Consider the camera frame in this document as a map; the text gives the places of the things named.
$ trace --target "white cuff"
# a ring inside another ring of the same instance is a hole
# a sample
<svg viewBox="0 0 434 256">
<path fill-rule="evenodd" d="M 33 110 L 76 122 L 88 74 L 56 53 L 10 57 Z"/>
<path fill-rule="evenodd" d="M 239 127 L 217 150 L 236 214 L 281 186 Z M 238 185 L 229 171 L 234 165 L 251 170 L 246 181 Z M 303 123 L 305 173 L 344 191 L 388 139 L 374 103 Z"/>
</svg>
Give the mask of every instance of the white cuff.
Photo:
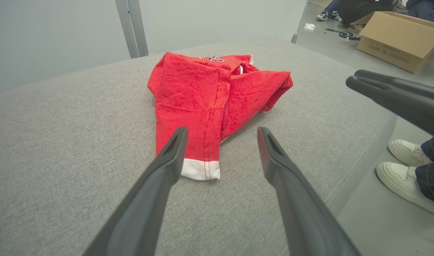
<svg viewBox="0 0 434 256">
<path fill-rule="evenodd" d="M 186 158 L 181 175 L 193 180 L 220 180 L 220 165 L 218 161 L 204 162 Z"/>
</svg>

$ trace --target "white wall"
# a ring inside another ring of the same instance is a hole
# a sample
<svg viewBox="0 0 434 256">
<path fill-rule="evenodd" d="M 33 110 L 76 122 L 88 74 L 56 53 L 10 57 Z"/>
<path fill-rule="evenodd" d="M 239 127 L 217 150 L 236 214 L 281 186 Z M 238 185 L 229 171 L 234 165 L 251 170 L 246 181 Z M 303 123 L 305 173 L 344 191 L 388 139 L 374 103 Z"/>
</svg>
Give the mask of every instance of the white wall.
<svg viewBox="0 0 434 256">
<path fill-rule="evenodd" d="M 114 0 L 0 0 L 0 91 L 128 59 Z"/>
<path fill-rule="evenodd" d="M 219 39 L 291 41 L 307 0 L 139 0 L 149 54 Z"/>
</svg>

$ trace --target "floor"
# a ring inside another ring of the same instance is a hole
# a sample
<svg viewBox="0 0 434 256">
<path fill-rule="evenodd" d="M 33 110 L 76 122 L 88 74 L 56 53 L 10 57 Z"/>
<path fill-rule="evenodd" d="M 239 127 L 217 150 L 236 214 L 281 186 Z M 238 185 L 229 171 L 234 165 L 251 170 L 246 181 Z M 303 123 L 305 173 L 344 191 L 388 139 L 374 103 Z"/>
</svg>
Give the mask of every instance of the floor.
<svg viewBox="0 0 434 256">
<path fill-rule="evenodd" d="M 326 7 L 332 2 L 332 0 L 308 0 L 308 2 L 314 5 Z"/>
<path fill-rule="evenodd" d="M 298 29 L 297 44 L 357 69 L 409 79 L 434 86 L 434 59 L 423 71 L 411 74 L 355 49 L 358 42 L 347 42 L 337 33 L 338 21 L 316 21 L 324 8 L 309 3 L 301 26 L 314 23 L 312 32 Z M 398 118 L 391 140 L 406 139 L 421 144 L 431 136 Z M 378 162 L 399 162 L 386 148 Z M 375 170 L 368 173 L 337 217 L 362 255 L 365 256 L 434 256 L 434 215 L 390 192 L 378 179 Z"/>
</svg>

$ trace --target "gray fabric surface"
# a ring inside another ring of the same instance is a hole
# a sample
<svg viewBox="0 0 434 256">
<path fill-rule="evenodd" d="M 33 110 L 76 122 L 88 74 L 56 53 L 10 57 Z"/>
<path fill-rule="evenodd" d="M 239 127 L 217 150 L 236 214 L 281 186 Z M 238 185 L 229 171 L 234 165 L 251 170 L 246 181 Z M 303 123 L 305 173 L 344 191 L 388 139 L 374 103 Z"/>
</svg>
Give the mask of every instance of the gray fabric surface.
<svg viewBox="0 0 434 256">
<path fill-rule="evenodd" d="M 338 214 L 387 145 L 395 116 L 345 86 L 354 70 L 287 42 L 252 39 L 179 50 L 253 54 L 294 86 L 220 148 L 220 181 L 179 179 L 157 255 L 288 255 L 256 128 L 267 126 Z M 0 94 L 0 255 L 79 255 L 155 157 L 154 97 L 162 55 Z"/>
</svg>

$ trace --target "shoe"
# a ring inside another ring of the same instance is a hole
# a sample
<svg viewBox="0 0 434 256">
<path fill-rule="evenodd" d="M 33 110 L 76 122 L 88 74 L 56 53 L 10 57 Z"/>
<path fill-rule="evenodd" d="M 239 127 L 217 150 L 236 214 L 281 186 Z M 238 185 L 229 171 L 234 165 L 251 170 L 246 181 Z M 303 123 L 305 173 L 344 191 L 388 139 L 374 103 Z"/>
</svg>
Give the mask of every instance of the shoe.
<svg viewBox="0 0 434 256">
<path fill-rule="evenodd" d="M 354 34 L 360 34 L 365 25 L 351 25 L 348 27 L 348 31 Z"/>
<path fill-rule="evenodd" d="M 333 12 L 331 12 L 331 14 L 329 14 L 329 19 L 336 19 L 338 16 L 338 13 L 336 10 L 334 10 Z"/>
<path fill-rule="evenodd" d="M 327 21 L 327 18 L 329 17 L 329 13 L 327 10 L 324 10 L 321 14 L 317 15 L 315 19 L 318 21 Z"/>
<path fill-rule="evenodd" d="M 433 162 L 424 154 L 420 145 L 409 141 L 396 139 L 389 143 L 388 148 L 397 159 L 408 166 L 419 167 Z"/>
<path fill-rule="evenodd" d="M 344 28 L 349 28 L 350 24 L 347 23 L 346 21 L 340 21 L 340 23 L 338 24 L 339 27 L 344 27 Z"/>
<path fill-rule="evenodd" d="M 416 167 L 395 162 L 383 162 L 376 167 L 376 175 L 390 191 L 434 215 L 434 202 L 420 191 L 416 181 Z"/>
</svg>

